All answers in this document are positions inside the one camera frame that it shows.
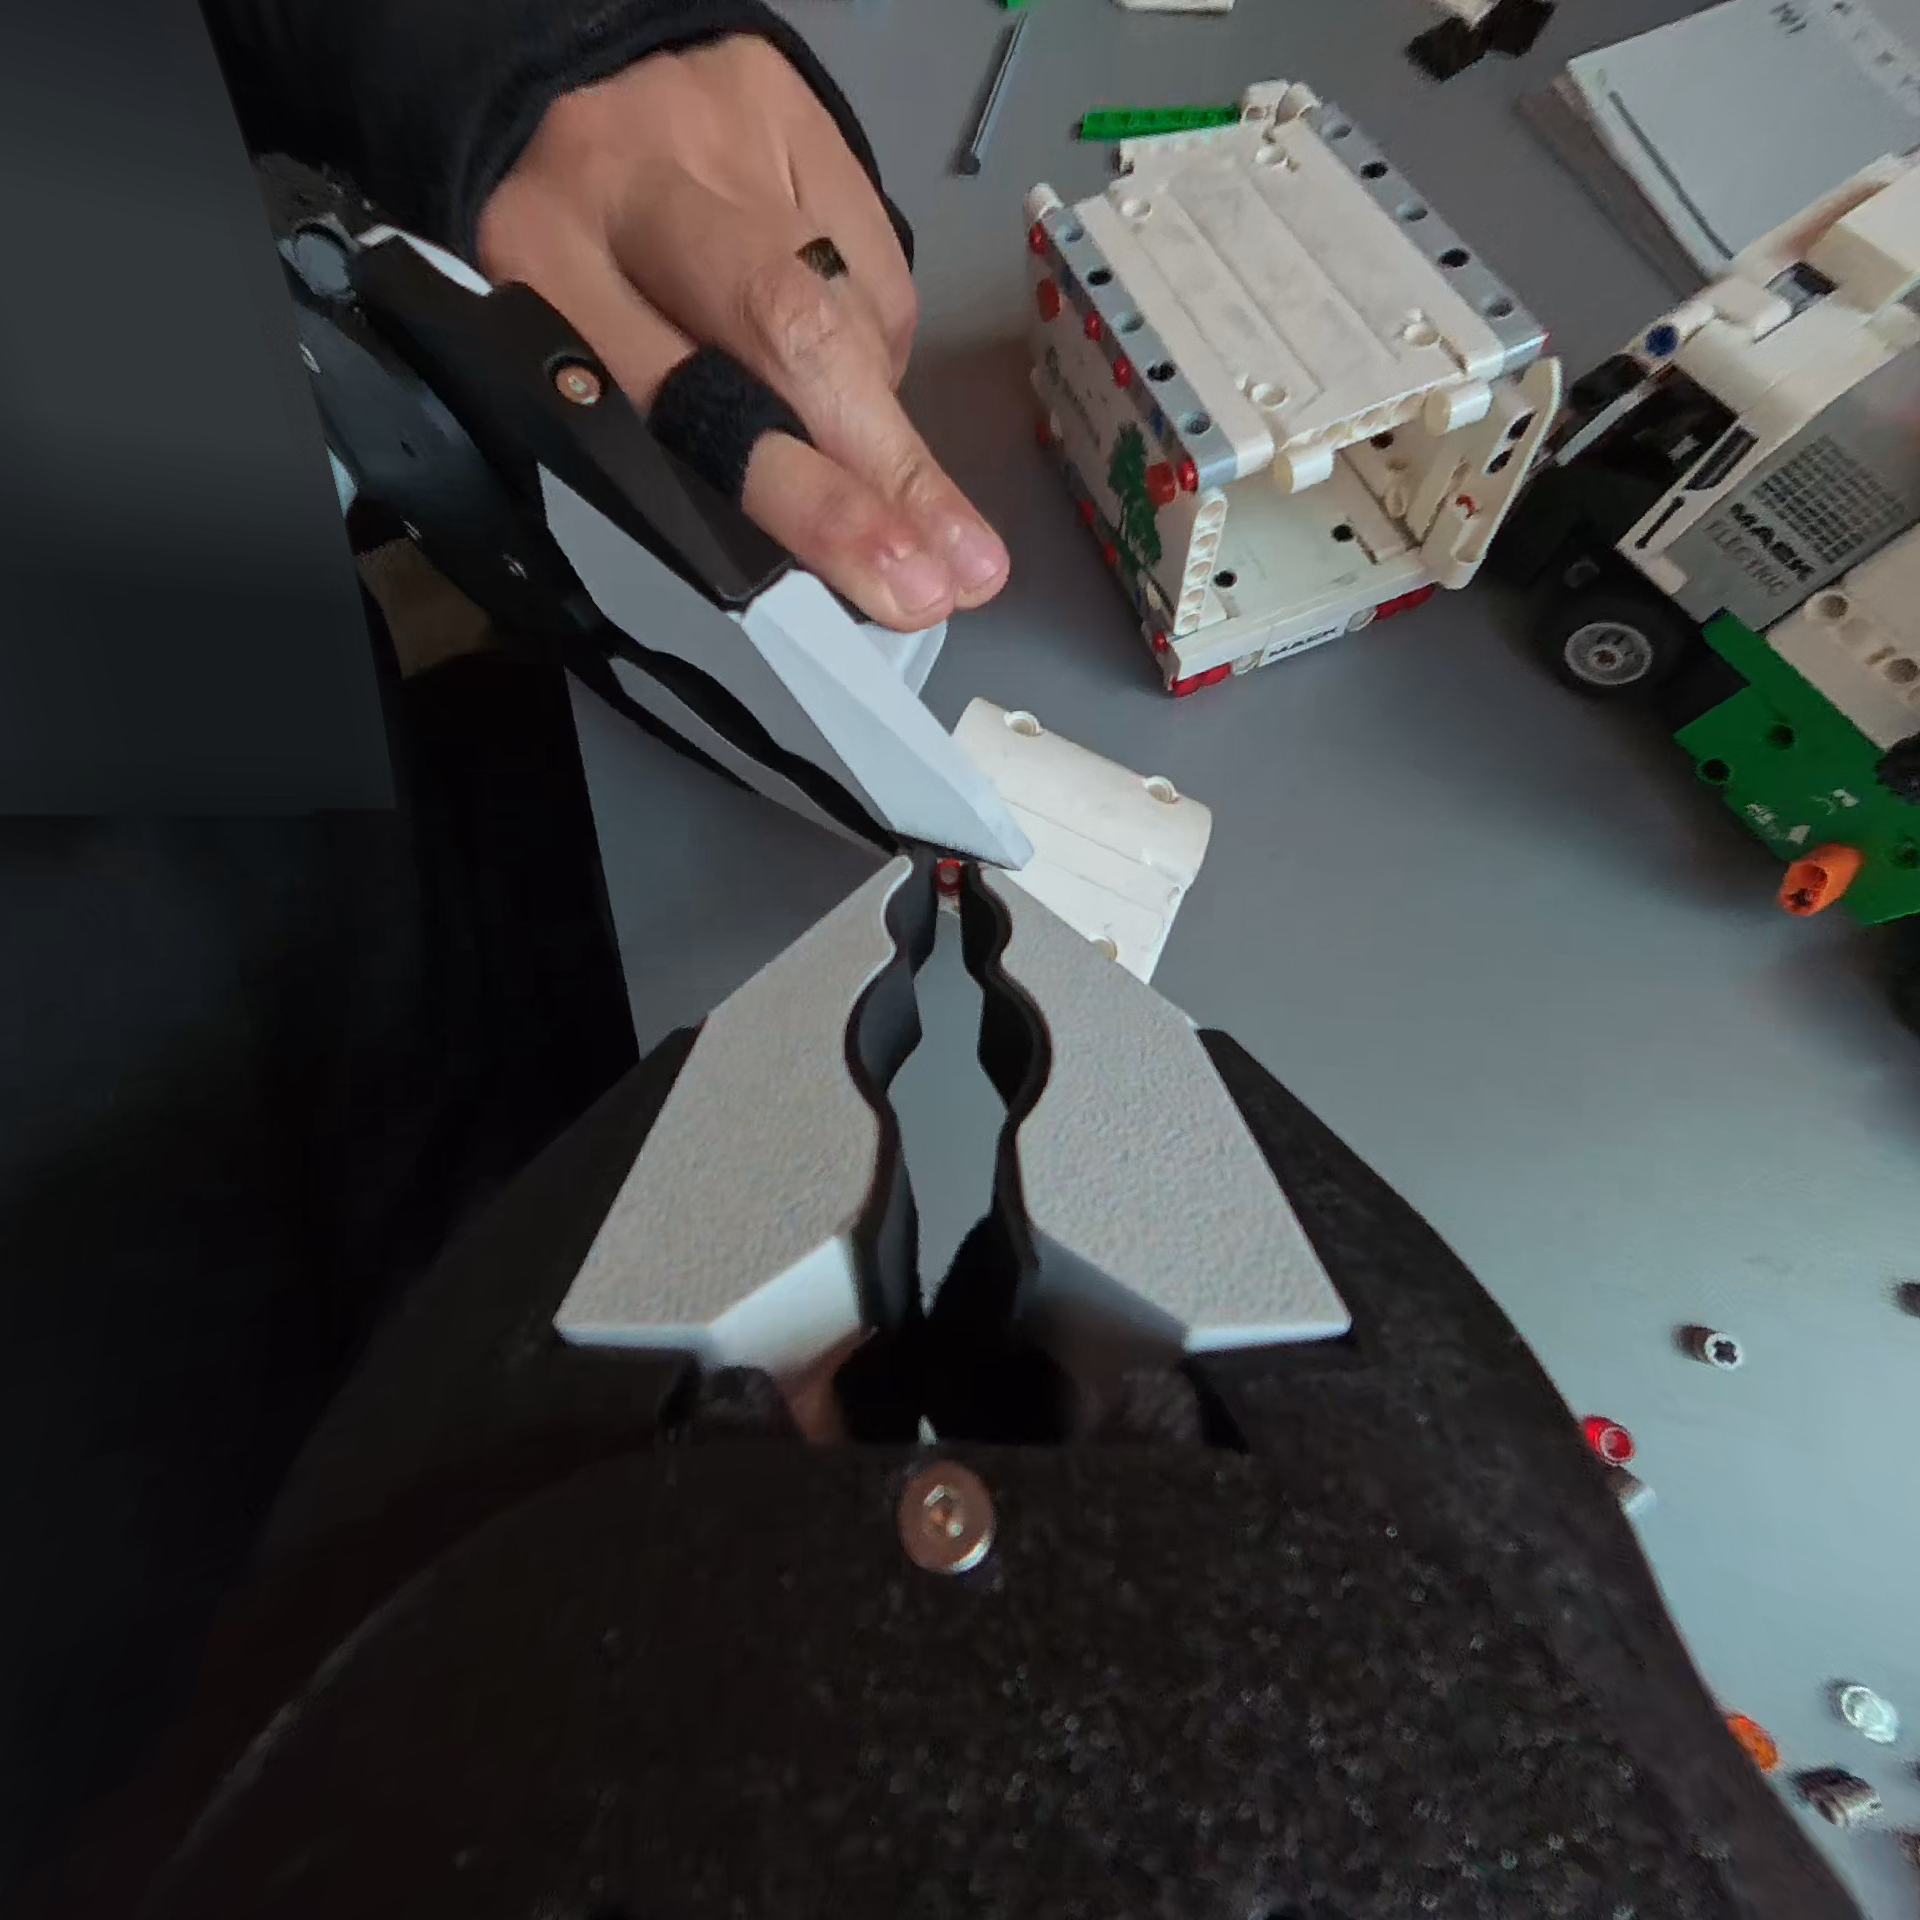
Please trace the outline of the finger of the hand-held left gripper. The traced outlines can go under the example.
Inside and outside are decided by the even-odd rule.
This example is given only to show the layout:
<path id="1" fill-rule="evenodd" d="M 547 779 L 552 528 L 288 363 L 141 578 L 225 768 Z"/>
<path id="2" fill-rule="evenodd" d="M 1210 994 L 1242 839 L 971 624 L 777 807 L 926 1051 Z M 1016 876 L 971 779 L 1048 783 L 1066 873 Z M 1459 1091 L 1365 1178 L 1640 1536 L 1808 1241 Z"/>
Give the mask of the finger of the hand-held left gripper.
<path id="1" fill-rule="evenodd" d="M 648 736 L 761 799 L 891 857 L 904 846 L 851 786 L 791 752 L 728 689 L 645 648 L 618 648 L 595 663 L 595 694 Z"/>
<path id="2" fill-rule="evenodd" d="M 992 783 L 903 682 L 875 630 L 775 551 L 762 580 L 728 602 L 681 578 L 642 538 L 536 470 L 545 532 L 603 619 L 609 652 L 651 649 L 699 666 L 791 752 L 821 764 L 903 838 L 903 848 L 1005 872 L 1033 848 Z"/>

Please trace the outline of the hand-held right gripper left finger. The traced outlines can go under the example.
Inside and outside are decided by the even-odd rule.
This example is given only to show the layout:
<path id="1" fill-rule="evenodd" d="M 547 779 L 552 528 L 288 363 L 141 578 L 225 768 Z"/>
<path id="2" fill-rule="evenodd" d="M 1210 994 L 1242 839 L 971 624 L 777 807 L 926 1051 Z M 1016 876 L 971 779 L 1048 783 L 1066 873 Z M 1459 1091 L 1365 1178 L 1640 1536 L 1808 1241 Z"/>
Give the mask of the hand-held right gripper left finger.
<path id="1" fill-rule="evenodd" d="M 701 1023 L 552 1329 L 793 1377 L 921 1310 L 888 1089 L 921 1038 L 928 862 L 895 857 Z"/>

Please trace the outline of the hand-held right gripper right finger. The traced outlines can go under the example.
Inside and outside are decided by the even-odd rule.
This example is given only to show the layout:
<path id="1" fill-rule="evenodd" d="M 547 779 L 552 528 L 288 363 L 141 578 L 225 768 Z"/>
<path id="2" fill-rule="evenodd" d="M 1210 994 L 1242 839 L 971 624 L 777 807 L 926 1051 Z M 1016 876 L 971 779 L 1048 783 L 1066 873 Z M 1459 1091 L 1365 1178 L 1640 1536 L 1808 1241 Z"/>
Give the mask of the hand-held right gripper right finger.
<path id="1" fill-rule="evenodd" d="M 1002 1107 L 989 1219 L 1014 1327 L 1069 1353 L 1344 1337 L 1352 1314 L 1187 1015 L 994 872 L 967 873 L 960 921 Z"/>

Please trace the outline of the white curved lego panel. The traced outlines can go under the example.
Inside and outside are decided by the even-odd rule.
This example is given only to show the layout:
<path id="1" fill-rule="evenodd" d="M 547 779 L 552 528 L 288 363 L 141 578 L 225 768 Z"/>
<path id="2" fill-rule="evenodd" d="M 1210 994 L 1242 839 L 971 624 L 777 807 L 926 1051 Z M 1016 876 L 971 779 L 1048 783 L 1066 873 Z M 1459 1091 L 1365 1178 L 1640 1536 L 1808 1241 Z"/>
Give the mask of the white curved lego panel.
<path id="1" fill-rule="evenodd" d="M 1031 711 L 974 699 L 951 738 L 1031 844 L 1011 881 L 1119 967 L 1151 982 L 1205 866 L 1210 807 L 1162 776 L 1074 746 Z"/>

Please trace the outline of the lego instruction booklet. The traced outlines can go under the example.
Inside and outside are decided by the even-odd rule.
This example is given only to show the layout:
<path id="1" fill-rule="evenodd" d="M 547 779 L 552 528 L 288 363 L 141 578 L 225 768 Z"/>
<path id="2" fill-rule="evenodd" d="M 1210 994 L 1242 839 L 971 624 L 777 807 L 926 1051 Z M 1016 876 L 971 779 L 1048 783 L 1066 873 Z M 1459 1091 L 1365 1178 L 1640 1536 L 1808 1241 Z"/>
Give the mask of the lego instruction booklet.
<path id="1" fill-rule="evenodd" d="M 1528 131 L 1674 291 L 1918 140 L 1918 12 L 1729 2 L 1575 56 Z"/>

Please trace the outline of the scattered small lego pieces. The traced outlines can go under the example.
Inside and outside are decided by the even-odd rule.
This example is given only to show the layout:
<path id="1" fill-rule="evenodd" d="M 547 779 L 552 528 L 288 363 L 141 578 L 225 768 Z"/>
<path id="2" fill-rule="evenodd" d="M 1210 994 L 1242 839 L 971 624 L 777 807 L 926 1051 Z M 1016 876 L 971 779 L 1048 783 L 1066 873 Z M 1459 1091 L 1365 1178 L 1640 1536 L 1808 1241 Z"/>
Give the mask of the scattered small lego pieces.
<path id="1" fill-rule="evenodd" d="M 1655 1329 L 1579 1407 L 1719 1721 L 1821 1834 L 1915 1847 L 1915 1408 L 1877 1346 Z"/>

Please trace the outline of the white lego container body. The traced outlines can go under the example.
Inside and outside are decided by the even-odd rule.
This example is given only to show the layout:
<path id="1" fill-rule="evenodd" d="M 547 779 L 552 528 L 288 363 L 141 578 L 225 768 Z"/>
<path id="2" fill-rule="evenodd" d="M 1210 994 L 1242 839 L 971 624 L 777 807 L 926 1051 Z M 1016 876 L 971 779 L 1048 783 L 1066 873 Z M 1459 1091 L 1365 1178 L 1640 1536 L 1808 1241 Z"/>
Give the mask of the white lego container body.
<path id="1" fill-rule="evenodd" d="M 1544 326 L 1301 83 L 1034 183 L 1023 265 L 1039 440 L 1175 699 L 1471 585 L 1560 409 Z"/>

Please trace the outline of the long grey lego axle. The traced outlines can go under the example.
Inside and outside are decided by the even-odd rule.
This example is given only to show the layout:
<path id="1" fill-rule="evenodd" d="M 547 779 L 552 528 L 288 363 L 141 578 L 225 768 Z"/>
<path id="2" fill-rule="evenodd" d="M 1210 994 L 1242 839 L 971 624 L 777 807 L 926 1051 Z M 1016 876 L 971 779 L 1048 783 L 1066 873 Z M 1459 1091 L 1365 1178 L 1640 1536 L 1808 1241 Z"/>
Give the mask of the long grey lego axle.
<path id="1" fill-rule="evenodd" d="M 960 178 L 974 178 L 982 169 L 992 134 L 1001 116 L 1002 98 L 1021 52 L 1023 28 L 1023 7 L 1008 7 L 1005 24 L 995 41 L 992 68 L 979 86 L 969 131 L 951 166 L 953 175 Z"/>

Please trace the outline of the white lego beam black end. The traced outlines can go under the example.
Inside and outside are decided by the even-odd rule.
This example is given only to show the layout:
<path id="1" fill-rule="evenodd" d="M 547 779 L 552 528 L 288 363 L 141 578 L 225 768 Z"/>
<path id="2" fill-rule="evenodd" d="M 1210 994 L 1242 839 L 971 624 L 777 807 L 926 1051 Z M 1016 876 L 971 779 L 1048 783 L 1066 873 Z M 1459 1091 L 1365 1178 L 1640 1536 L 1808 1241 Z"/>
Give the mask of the white lego beam black end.
<path id="1" fill-rule="evenodd" d="M 1554 2 L 1427 2 L 1431 26 L 1405 47 L 1427 80 L 1447 83 L 1485 58 L 1523 58 L 1557 14 Z"/>

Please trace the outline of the white green lego truck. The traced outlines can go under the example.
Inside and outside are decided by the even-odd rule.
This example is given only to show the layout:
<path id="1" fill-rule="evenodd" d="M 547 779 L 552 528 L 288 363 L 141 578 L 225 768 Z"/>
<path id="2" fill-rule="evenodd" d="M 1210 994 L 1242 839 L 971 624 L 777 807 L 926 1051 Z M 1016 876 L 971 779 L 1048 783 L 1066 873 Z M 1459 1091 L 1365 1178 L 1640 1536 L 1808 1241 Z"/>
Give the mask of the white green lego truck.
<path id="1" fill-rule="evenodd" d="M 1886 938 L 1915 1031 L 1918 159 L 1866 163 L 1576 380 L 1488 571 L 1573 694 L 1653 713 L 1783 866 Z"/>

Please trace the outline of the person's left hand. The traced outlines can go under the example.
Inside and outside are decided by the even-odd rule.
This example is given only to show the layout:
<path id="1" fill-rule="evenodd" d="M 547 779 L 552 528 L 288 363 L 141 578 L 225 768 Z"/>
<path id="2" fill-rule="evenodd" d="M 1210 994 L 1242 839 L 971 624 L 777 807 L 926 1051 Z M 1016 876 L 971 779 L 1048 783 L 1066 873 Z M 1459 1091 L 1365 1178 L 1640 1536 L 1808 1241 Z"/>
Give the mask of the person's left hand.
<path id="1" fill-rule="evenodd" d="M 994 600 L 1009 559 L 901 398 L 918 295 L 825 106 L 762 39 L 648 56 L 545 108 L 475 230 L 491 282 L 552 305 L 651 409 L 696 351 L 800 422 L 745 463 L 743 512 L 911 634 Z"/>

